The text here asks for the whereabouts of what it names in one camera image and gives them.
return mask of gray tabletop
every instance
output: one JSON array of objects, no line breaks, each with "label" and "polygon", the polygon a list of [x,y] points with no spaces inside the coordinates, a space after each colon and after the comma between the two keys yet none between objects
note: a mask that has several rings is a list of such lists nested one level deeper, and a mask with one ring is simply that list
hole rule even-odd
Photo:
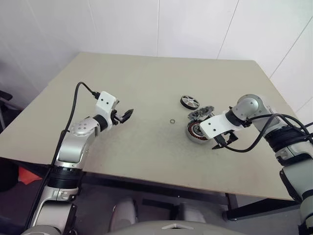
[{"label": "gray tabletop", "polygon": [[[79,81],[116,96],[120,113],[134,108],[130,120],[96,139],[85,171],[290,199],[278,175],[281,166],[265,140],[248,153],[235,153],[212,150],[214,141],[198,145],[185,134],[190,110],[179,102],[183,94],[201,106],[214,106],[216,114],[244,94],[258,94],[278,112],[294,115],[254,61],[80,53],[0,135],[0,156],[49,164]],[[80,88],[73,121],[92,116],[95,103]],[[258,132],[251,126],[236,134],[239,140],[232,146],[243,149]]]}]

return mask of red object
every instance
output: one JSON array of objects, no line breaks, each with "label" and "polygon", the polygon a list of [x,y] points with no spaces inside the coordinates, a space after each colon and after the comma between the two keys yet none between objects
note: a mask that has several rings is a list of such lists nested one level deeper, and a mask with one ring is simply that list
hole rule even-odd
[{"label": "red object", "polygon": [[19,166],[19,181],[23,182],[24,184],[28,185],[35,180],[41,180],[38,175],[30,172],[29,170],[24,169],[23,167]]}]

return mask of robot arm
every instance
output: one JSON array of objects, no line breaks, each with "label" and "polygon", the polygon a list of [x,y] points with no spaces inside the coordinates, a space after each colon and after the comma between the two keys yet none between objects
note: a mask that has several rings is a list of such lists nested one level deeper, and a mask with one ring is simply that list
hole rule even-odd
[{"label": "robot arm", "polygon": [[133,112],[129,110],[118,116],[115,107],[119,101],[107,92],[101,92],[97,99],[96,115],[73,124],[67,131],[32,216],[30,229],[24,234],[36,234],[38,229],[41,232],[47,229],[46,234],[50,234],[54,228],[56,234],[73,234],[77,207],[72,202],[79,192],[89,147],[101,131],[111,129],[118,122],[124,123]]},{"label": "robot arm", "polygon": [[[300,227],[305,227],[307,234],[313,234],[312,137],[300,128],[292,126],[286,119],[282,121],[278,117],[271,117],[274,113],[260,97],[247,94],[242,96],[237,105],[228,112],[201,122],[200,129],[208,139],[216,138],[229,130],[237,131],[248,127],[250,122],[260,132],[263,131],[263,137],[275,152],[278,162],[283,166],[280,177],[288,193],[294,200],[301,203],[302,225]],[[222,147],[227,147],[225,143],[220,144]]]}]

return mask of wall tile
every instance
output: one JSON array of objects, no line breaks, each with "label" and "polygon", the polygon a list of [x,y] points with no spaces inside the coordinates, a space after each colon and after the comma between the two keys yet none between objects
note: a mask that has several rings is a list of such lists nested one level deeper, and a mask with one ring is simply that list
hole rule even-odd
[{"label": "wall tile", "polygon": [[23,107],[27,106],[40,92],[28,80],[1,38],[0,82],[3,85],[0,89],[12,94],[12,101]]},{"label": "wall tile", "polygon": [[0,29],[1,38],[27,78],[41,91],[60,68],[26,1],[1,1]]},{"label": "wall tile", "polygon": [[157,55],[158,0],[90,0],[98,52]]},{"label": "wall tile", "polygon": [[311,98],[296,114],[304,125],[313,122],[313,99]]},{"label": "wall tile", "polygon": [[95,28],[87,0],[28,0],[41,30],[77,51],[96,50]]},{"label": "wall tile", "polygon": [[50,44],[52,53],[61,69],[64,69],[74,58],[79,51],[67,42],[64,42],[52,35],[45,34],[45,37]]},{"label": "wall tile", "polygon": [[237,0],[160,0],[158,55],[216,59]]},{"label": "wall tile", "polygon": [[253,59],[271,76],[312,16],[312,0],[239,0],[219,59]]},{"label": "wall tile", "polygon": [[271,81],[294,111],[313,94],[313,20],[273,74]]}]

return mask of floor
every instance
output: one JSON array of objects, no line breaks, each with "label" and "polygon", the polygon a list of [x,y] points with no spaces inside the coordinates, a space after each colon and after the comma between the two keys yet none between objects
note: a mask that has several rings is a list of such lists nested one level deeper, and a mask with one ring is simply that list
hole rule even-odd
[{"label": "floor", "polygon": [[[22,225],[31,206],[32,198],[39,181],[27,186],[18,183],[13,189],[0,193],[0,220]],[[247,235],[295,235],[299,224],[299,211],[293,210],[236,222],[225,222],[222,211],[225,206],[183,198],[173,198],[157,194],[108,188],[103,186],[83,185],[83,191],[75,203],[78,206],[76,229],[81,235],[101,235],[106,233],[113,206],[122,198],[132,197],[138,203],[139,221],[166,220],[169,211],[166,209],[144,206],[142,199],[151,199],[168,203],[188,203],[197,206],[208,223],[225,227]],[[239,206],[257,198],[237,196]]]}]

